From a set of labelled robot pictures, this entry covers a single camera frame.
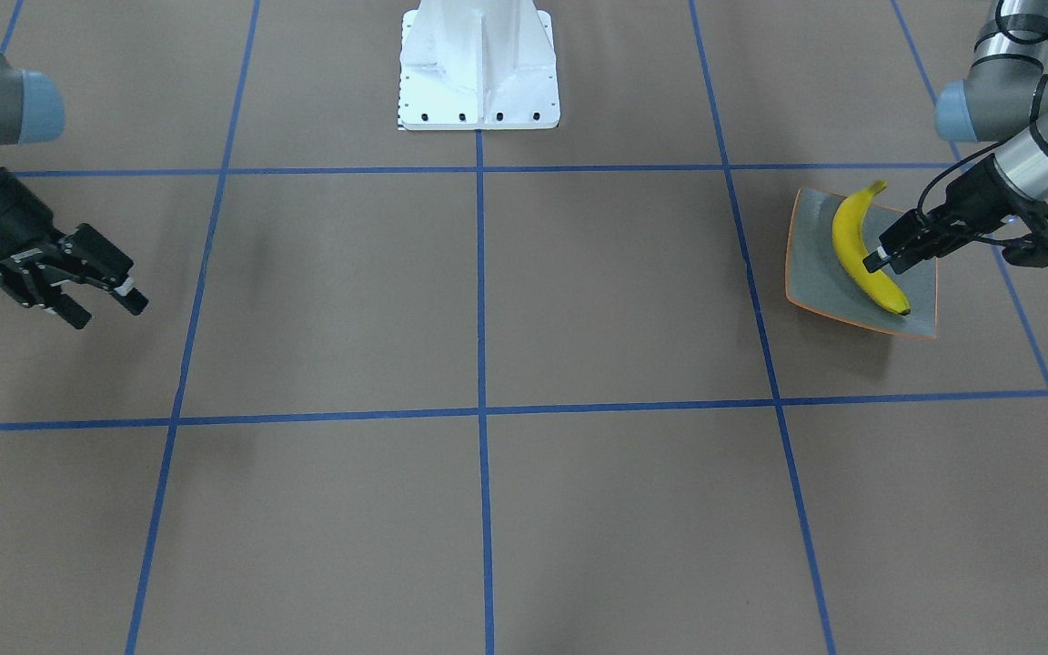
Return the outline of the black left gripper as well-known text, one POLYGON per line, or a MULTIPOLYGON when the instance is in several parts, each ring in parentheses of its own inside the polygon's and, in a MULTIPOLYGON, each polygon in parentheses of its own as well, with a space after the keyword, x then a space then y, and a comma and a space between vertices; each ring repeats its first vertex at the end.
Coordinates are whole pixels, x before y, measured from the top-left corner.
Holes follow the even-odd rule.
POLYGON ((863 258, 866 272, 903 274, 936 257, 937 247, 961 247, 969 242, 1008 247, 1016 239, 994 239, 1011 214, 1013 191, 994 158, 983 158, 944 190, 943 203, 924 211, 927 192, 943 179, 937 176, 921 192, 916 211, 908 211, 879 237, 879 245, 863 258))

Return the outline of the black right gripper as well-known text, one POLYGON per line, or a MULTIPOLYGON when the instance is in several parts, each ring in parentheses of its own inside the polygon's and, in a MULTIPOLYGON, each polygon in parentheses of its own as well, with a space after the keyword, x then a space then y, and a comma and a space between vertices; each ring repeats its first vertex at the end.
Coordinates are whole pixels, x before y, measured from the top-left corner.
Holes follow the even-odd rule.
POLYGON ((140 316, 148 298, 135 287, 133 266, 132 258, 90 224, 61 237, 54 212, 0 169, 0 289, 18 306, 42 309, 83 330, 91 312, 62 289, 75 283, 105 291, 130 315, 140 316), (58 254, 58 262, 47 257, 58 254))

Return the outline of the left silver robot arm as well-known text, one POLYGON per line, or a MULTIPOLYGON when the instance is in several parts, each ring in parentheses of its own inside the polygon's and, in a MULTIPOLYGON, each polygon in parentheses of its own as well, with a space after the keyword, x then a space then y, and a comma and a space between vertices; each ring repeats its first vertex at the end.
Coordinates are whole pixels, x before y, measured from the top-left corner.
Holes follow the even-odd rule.
POLYGON ((937 99, 947 141, 989 144, 949 181, 938 208, 916 205, 863 258, 868 272, 901 274, 971 242, 995 241, 1007 218, 1026 233, 995 241, 1003 261, 1048 267, 1048 1, 994 1, 974 41, 968 75, 937 99))

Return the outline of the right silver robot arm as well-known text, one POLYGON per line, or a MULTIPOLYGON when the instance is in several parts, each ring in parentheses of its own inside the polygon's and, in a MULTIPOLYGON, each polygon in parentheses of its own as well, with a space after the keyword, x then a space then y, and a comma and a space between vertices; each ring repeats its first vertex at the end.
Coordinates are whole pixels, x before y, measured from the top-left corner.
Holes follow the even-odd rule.
MULTIPOLYGON (((0 146, 43 144, 61 136, 64 101, 53 80, 17 69, 0 45, 0 146)), ((133 260, 90 224, 63 232, 54 212, 0 162, 0 289, 25 309, 42 309, 72 328, 90 311, 64 289, 96 287, 134 316, 148 307, 135 287, 133 260)))

